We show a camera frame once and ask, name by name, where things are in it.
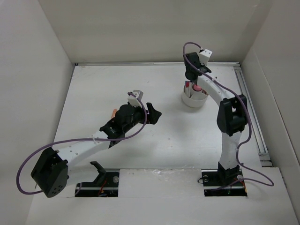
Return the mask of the orange highlighter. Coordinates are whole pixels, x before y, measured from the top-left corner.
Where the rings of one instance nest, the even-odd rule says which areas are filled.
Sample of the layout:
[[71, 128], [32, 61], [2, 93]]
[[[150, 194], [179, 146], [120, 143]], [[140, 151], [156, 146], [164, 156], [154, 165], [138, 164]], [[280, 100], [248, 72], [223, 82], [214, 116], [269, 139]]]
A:
[[112, 118], [115, 117], [116, 112], [117, 112], [117, 109], [114, 109], [113, 112], [112, 112]]

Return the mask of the pink highlighter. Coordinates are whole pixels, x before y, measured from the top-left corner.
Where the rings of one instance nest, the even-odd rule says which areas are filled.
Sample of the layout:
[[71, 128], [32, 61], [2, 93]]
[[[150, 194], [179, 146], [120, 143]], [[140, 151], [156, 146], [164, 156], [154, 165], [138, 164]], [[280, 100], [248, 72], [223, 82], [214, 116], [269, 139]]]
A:
[[193, 91], [196, 91], [196, 92], [201, 92], [202, 91], [202, 88], [195, 85], [195, 84], [192, 86], [192, 89], [193, 89]]

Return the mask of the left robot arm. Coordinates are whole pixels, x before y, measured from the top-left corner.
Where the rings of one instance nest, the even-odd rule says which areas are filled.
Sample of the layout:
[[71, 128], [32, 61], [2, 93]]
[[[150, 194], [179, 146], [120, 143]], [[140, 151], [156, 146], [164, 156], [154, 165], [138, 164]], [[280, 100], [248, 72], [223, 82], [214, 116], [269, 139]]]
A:
[[137, 124], [156, 124], [162, 113], [147, 103], [147, 110], [131, 104], [122, 105], [115, 116], [102, 126], [89, 141], [79, 141], [69, 147], [43, 150], [31, 177], [46, 197], [58, 195], [66, 186], [78, 183], [101, 185], [106, 170], [97, 162], [80, 163], [101, 150], [118, 144], [125, 134]]

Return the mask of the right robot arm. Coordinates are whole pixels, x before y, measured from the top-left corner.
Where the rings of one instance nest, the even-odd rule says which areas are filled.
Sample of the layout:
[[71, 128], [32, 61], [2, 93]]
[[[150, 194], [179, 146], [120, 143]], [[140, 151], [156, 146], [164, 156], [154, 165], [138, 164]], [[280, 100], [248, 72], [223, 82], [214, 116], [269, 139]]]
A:
[[222, 134], [222, 151], [218, 162], [217, 180], [226, 185], [234, 176], [238, 175], [240, 166], [236, 159], [236, 152], [241, 134], [248, 123], [244, 107], [247, 98], [244, 95], [236, 97], [230, 91], [216, 84], [212, 78], [203, 73], [211, 70], [202, 65], [196, 52], [183, 55], [186, 67], [185, 76], [188, 80], [204, 89], [218, 105], [217, 126]]

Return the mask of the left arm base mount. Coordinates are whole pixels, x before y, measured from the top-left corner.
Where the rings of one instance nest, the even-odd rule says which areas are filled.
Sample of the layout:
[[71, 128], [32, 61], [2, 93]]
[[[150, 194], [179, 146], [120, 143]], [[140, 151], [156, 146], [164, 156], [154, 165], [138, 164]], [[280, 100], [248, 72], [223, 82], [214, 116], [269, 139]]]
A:
[[118, 197], [120, 169], [104, 169], [96, 161], [90, 164], [96, 168], [97, 177], [77, 184], [75, 197]]

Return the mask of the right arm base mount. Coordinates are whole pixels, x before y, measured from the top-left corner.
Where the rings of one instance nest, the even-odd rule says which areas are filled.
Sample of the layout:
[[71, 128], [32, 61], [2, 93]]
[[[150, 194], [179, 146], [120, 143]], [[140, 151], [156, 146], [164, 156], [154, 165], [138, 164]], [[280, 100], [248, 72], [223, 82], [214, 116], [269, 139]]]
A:
[[217, 169], [202, 170], [201, 173], [198, 183], [203, 185], [205, 197], [248, 195], [244, 182], [238, 181], [238, 177], [242, 176], [241, 170], [229, 178], [221, 178]]

